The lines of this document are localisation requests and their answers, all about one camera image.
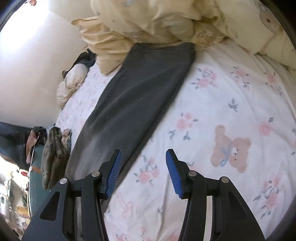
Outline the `dark grey denim pants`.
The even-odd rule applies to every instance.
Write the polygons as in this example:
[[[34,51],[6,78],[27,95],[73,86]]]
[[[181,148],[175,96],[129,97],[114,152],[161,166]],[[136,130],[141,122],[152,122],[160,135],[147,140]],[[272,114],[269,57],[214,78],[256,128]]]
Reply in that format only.
[[[176,98],[192,64],[192,43],[152,47],[134,44],[102,92],[70,154],[65,175],[86,177],[122,152],[123,181]]]

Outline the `teal bed footboard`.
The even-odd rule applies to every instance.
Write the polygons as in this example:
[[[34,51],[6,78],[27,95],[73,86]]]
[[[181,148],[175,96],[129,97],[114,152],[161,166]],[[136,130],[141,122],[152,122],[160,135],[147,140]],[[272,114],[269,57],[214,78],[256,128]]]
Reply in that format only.
[[[33,148],[31,165],[29,168],[28,204],[30,218],[35,215],[50,192],[49,190],[45,190],[42,185],[41,163],[43,148],[43,145],[36,145]]]

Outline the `camouflage folded garment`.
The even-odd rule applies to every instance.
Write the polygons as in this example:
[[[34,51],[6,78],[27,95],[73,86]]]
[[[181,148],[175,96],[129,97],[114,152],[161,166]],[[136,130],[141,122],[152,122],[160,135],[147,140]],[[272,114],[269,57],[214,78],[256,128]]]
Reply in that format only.
[[[71,151],[71,129],[61,131],[54,126],[49,130],[42,153],[42,186],[52,190],[63,177]]]

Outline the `white floral bed sheet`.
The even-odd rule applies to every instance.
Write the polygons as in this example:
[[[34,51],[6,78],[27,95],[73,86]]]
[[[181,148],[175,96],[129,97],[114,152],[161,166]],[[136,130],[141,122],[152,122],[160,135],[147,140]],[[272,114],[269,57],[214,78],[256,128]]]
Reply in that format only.
[[[265,237],[295,196],[295,109],[288,71],[232,40],[197,54],[175,101],[107,208],[111,240],[177,240],[184,200],[173,190],[167,149],[208,178],[227,176]]]

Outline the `cream patterned pillow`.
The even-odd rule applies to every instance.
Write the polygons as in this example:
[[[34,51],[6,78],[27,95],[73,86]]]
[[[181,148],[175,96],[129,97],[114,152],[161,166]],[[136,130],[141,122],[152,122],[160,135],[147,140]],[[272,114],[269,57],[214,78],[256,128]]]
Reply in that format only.
[[[63,109],[71,97],[84,83],[89,67],[82,63],[74,65],[65,75],[57,88],[57,104]]]

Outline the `black garment near pillow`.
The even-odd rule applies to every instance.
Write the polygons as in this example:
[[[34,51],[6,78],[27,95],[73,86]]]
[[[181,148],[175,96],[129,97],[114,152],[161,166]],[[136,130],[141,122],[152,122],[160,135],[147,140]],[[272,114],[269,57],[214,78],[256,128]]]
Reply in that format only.
[[[83,64],[87,68],[87,71],[89,71],[90,67],[94,65],[95,61],[96,54],[91,52],[90,49],[87,49],[78,56],[78,58],[69,69],[63,70],[62,77],[65,78],[68,72],[77,64]]]

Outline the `cream yellow duvet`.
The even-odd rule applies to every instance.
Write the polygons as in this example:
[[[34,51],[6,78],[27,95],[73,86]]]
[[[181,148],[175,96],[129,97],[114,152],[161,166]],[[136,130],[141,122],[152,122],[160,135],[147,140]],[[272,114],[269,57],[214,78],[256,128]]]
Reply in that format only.
[[[107,75],[135,43],[199,48],[229,37],[255,54],[295,68],[295,48],[275,15],[260,1],[91,1],[94,16],[73,20],[80,38]]]

